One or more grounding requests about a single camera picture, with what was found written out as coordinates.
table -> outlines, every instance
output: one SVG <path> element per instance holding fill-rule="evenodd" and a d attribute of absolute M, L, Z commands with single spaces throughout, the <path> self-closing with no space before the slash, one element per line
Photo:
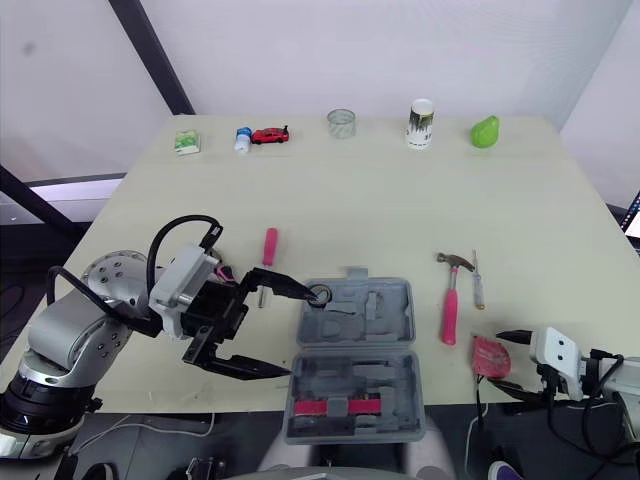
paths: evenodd
<path fill-rule="evenodd" d="M 474 401 L 473 334 L 555 326 L 583 351 L 638 355 L 640 261 L 606 206 L 541 118 L 502 119 L 501 138 L 479 150 L 468 141 L 476 118 L 437 118 L 427 151 L 405 147 L 406 118 L 360 118 L 358 133 L 329 137 L 323 118 L 175 117 L 126 175 L 67 262 L 79 275 L 101 255 L 146 253 L 156 231 L 185 214 L 205 213 L 225 227 L 217 248 L 237 276 L 260 263 L 266 228 L 280 230 L 276 270 L 304 281 L 366 266 L 412 286 L 426 404 Z M 235 129 L 287 123 L 291 141 L 233 152 Z M 202 132 L 202 152 L 177 157 L 178 130 Z M 204 225 L 181 227 L 158 264 Z M 477 249 L 487 309 L 473 307 L 472 281 L 458 279 L 458 344 L 438 338 L 448 268 L 436 253 L 471 257 Z M 68 286 L 59 282 L 62 295 Z M 219 350 L 289 366 L 298 352 L 300 304 L 256 296 L 236 339 Z M 2 365 L 13 376 L 26 334 Z M 288 378 L 242 382 L 181 361 L 188 342 L 134 334 L 98 384 L 105 412 L 281 410 Z M 511 380 L 539 387 L 527 348 L 509 347 Z M 483 401 L 509 397 L 483 385 Z"/>

gray toolbox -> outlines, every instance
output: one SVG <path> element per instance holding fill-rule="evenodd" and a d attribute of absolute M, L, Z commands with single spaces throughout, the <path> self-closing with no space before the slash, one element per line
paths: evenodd
<path fill-rule="evenodd" d="M 289 444 L 400 443 L 425 433 L 409 282 L 312 280 L 298 330 L 304 351 L 291 368 L 283 431 Z"/>

robotic arm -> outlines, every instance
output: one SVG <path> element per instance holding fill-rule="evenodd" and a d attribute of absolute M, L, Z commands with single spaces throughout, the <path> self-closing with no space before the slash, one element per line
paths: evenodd
<path fill-rule="evenodd" d="M 212 247 L 222 227 L 206 218 L 217 227 L 200 245 L 185 245 L 165 269 L 155 267 L 155 253 L 158 238 L 170 230 L 167 227 L 152 243 L 150 262 L 134 251 L 110 253 L 93 262 L 81 280 L 61 267 L 52 268 L 48 306 L 32 320 L 29 348 L 0 396 L 0 458 L 41 458 L 71 441 L 85 413 L 102 405 L 93 398 L 96 384 L 133 331 L 156 337 L 164 329 L 172 338 L 191 338 L 183 361 L 210 372 L 241 380 L 289 374 L 282 367 L 240 355 L 220 359 L 216 350 L 234 338 L 249 310 L 244 300 L 259 285 L 289 298 L 315 295 L 286 275 L 259 268 L 239 283 L 218 278 L 215 271 L 221 260 Z M 156 272 L 161 274 L 157 282 Z M 76 288 L 56 301 L 53 285 L 58 274 Z"/>
<path fill-rule="evenodd" d="M 589 357 L 583 357 L 578 345 L 554 328 L 537 332 L 513 330 L 497 337 L 529 345 L 529 356 L 537 364 L 544 390 L 541 394 L 532 393 L 510 382 L 491 380 L 495 386 L 514 398 L 530 402 L 553 397 L 556 389 L 574 401 L 585 395 L 602 395 L 623 406 L 629 440 L 640 439 L 640 358 L 623 359 L 595 349 Z"/>

white cable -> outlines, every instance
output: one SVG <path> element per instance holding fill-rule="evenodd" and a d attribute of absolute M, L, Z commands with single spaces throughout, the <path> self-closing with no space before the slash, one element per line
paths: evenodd
<path fill-rule="evenodd" d="M 487 412 L 489 411 L 489 404 L 484 404 L 484 411 L 482 412 L 482 418 L 487 416 Z M 471 439 L 471 432 L 473 431 L 473 426 L 478 421 L 478 417 L 474 417 L 473 420 L 469 422 L 469 429 L 467 430 L 467 445 L 464 448 L 464 472 L 467 474 L 467 477 L 471 478 L 471 474 L 469 473 L 469 440 Z"/>
<path fill-rule="evenodd" d="M 138 428 L 145 428 L 147 430 L 151 430 L 151 431 L 154 431 L 154 432 L 157 432 L 157 433 L 172 433 L 172 434 L 176 434 L 176 435 L 188 435 L 190 437 L 203 438 L 203 437 L 207 437 L 207 436 L 209 436 L 211 434 L 211 432 L 213 431 L 213 425 L 215 423 L 215 415 L 212 413 L 211 414 L 211 423 L 209 424 L 209 429 L 204 433 L 196 433 L 196 432 L 187 432 L 185 430 L 163 430 L 161 428 L 152 427 L 151 425 L 147 425 L 145 423 L 124 423 L 123 424 L 122 422 L 124 422 L 128 418 L 131 418 L 131 415 L 125 415 L 124 417 L 122 417 L 120 420 L 118 420 L 116 423 L 114 423 L 111 427 L 107 428 L 103 432 L 97 433 L 97 434 L 93 435 L 92 437 L 88 438 L 78 448 L 76 448 L 73 452 L 71 452 L 70 455 L 77 455 L 80 451 L 84 450 L 89 445 L 97 442 L 98 440 L 100 440 L 102 437 L 104 437 L 108 433 L 111 433 L 114 430 L 118 430 L 119 428 L 138 427 Z"/>

screwdriver handle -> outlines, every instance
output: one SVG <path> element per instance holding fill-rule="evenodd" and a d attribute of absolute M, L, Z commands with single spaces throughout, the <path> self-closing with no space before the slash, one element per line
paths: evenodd
<path fill-rule="evenodd" d="M 473 274 L 473 303 L 478 310 L 484 310 L 484 293 L 482 291 L 482 277 L 479 273 Z"/>
<path fill-rule="evenodd" d="M 264 237 L 264 253 L 262 254 L 262 264 L 271 267 L 276 256 L 276 247 L 278 246 L 278 229 L 269 228 Z"/>
<path fill-rule="evenodd" d="M 450 288 L 444 298 L 442 313 L 442 341 L 447 345 L 456 344 L 456 323 L 458 321 L 458 292 Z"/>

